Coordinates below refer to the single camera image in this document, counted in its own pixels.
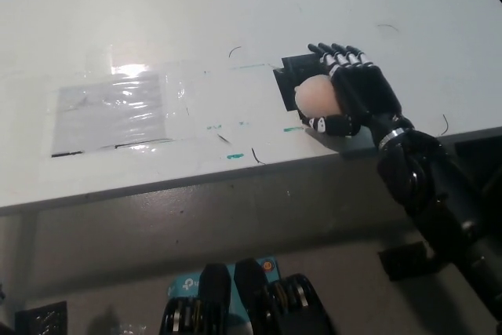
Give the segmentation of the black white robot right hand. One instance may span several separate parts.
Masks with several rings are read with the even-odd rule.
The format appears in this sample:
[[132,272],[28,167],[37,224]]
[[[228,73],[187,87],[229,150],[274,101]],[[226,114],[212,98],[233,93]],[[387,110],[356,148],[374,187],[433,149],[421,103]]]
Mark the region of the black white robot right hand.
[[382,70],[363,51],[336,43],[307,47],[328,74],[341,113],[314,116],[301,110],[303,124],[335,137],[353,137],[364,126],[371,132],[374,144],[397,129],[413,128]]

